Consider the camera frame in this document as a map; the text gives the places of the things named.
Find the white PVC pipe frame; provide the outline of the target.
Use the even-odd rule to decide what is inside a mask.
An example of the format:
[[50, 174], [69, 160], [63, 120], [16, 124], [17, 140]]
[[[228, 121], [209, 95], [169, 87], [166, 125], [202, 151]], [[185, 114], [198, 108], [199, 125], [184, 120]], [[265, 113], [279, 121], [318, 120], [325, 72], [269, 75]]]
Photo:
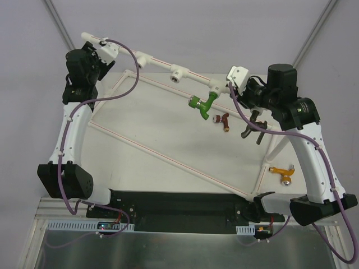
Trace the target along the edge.
[[269, 171], [266, 155], [278, 139], [242, 139], [246, 123], [232, 101], [213, 106], [229, 114], [228, 133], [204, 120], [186, 103], [182, 90], [124, 71], [105, 90], [86, 129], [82, 166], [96, 184], [118, 191], [234, 193], [244, 198], [286, 193], [279, 174]]

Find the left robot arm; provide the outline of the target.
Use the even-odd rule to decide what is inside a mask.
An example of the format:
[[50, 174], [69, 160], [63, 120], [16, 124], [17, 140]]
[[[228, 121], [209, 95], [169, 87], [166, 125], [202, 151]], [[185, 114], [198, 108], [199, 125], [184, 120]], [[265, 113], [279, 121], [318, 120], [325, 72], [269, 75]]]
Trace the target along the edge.
[[86, 42], [80, 49], [66, 54], [65, 90], [62, 95], [63, 122], [55, 149], [37, 175], [52, 198], [78, 198], [97, 203], [107, 218], [118, 213], [118, 203], [111, 199], [109, 188], [96, 184], [81, 166], [85, 132], [98, 97], [96, 83], [114, 66], [118, 48], [104, 44], [96, 49]]

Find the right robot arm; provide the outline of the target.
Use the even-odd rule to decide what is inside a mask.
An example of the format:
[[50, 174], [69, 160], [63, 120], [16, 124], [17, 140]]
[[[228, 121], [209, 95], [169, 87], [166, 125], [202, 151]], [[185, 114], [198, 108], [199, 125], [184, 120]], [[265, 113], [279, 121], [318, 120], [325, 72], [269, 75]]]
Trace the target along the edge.
[[306, 185], [305, 194], [267, 192], [254, 197], [252, 214], [265, 221], [272, 213], [289, 215], [302, 226], [358, 205], [335, 175], [326, 155], [320, 117], [314, 102], [298, 96], [297, 70], [272, 64], [267, 81], [255, 80], [243, 67], [231, 67], [226, 78], [235, 106], [253, 111], [247, 130], [282, 135], [294, 148]]

